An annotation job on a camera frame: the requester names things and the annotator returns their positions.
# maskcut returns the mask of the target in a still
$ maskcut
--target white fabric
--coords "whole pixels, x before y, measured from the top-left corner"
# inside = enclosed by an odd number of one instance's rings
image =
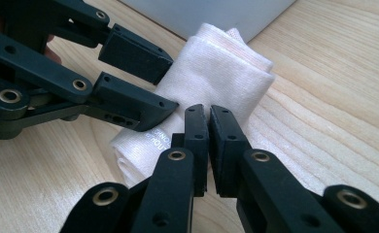
[[[236,29],[228,33],[203,24],[190,37],[155,93],[180,104],[165,122],[147,132],[123,129],[113,140],[127,185],[149,177],[158,156],[170,148],[173,133],[184,133],[184,110],[203,104],[232,110],[244,125],[274,81],[272,62],[251,50]]]

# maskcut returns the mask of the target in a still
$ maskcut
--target screw hole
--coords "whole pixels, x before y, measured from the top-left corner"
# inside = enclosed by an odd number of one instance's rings
[[[350,190],[339,191],[337,197],[342,203],[352,208],[361,210],[367,207],[365,200]]]
[[[255,161],[258,162],[266,162],[269,161],[268,154],[262,153],[262,152],[255,152],[251,155]]]
[[[86,90],[86,83],[82,80],[74,80],[72,85],[78,90]]]
[[[169,214],[166,212],[159,212],[153,216],[153,224],[157,227],[163,227],[169,224]]]
[[[92,198],[97,206],[107,206],[117,200],[119,193],[113,187],[105,187],[99,190]]]
[[[320,221],[314,216],[302,215],[301,220],[310,227],[319,227],[321,225]]]
[[[172,151],[168,154],[168,158],[171,160],[183,160],[186,157],[186,155],[181,151]]]
[[[0,100],[8,104],[15,104],[19,102],[21,96],[22,94],[14,89],[4,89],[0,92]]]
[[[15,54],[15,53],[17,53],[17,49],[16,49],[15,47],[13,47],[13,46],[6,46],[6,47],[5,47],[5,51],[6,51],[7,53],[10,53],[10,54]]]
[[[106,16],[103,12],[96,12],[96,15],[101,18],[101,19],[104,19]]]

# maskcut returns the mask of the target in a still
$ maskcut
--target wooden table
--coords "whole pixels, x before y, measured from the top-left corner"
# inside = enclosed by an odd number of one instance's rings
[[[174,58],[185,44],[115,0],[87,2]],[[379,200],[379,1],[298,0],[249,46],[274,61],[277,76],[251,117],[253,146],[317,193],[346,183]],[[59,39],[52,49],[89,79],[104,70],[154,89],[97,61],[99,49]],[[81,116],[0,141],[0,232],[58,232],[90,187],[122,182],[109,146],[119,131]],[[194,201],[193,232],[242,232],[234,200],[214,194],[211,176],[209,190]]]

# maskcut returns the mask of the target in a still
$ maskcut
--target white cloth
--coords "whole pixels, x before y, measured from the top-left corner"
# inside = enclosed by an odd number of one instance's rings
[[[123,129],[112,146],[133,186],[149,177],[159,155],[170,148],[173,133],[184,133],[184,111],[203,104],[232,110],[242,126],[274,81],[272,62],[251,50],[236,29],[227,33],[203,24],[190,37],[155,93],[180,104],[165,122],[147,132]]]

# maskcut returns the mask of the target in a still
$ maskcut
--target metal rivet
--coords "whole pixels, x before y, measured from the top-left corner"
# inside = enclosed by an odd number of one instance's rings
[[[21,96],[22,94],[15,89],[4,89],[0,92],[0,100],[8,104],[19,102]]]
[[[172,151],[168,154],[168,158],[171,160],[183,160],[186,157],[186,154],[181,151]]]
[[[107,206],[117,200],[119,193],[113,187],[105,187],[99,190],[92,198],[97,206]]]
[[[107,16],[105,16],[105,13],[103,13],[103,12],[96,12],[96,15],[97,15],[99,18],[101,18],[101,19],[104,19],[105,17],[107,17]]]
[[[269,161],[268,154],[262,153],[262,152],[254,152],[251,154],[251,157],[257,161],[257,162],[267,162]]]
[[[86,83],[82,80],[74,80],[72,85],[78,90],[86,90],[87,88]]]
[[[355,209],[362,210],[367,207],[367,202],[350,190],[344,189],[337,192],[337,197],[342,203]]]

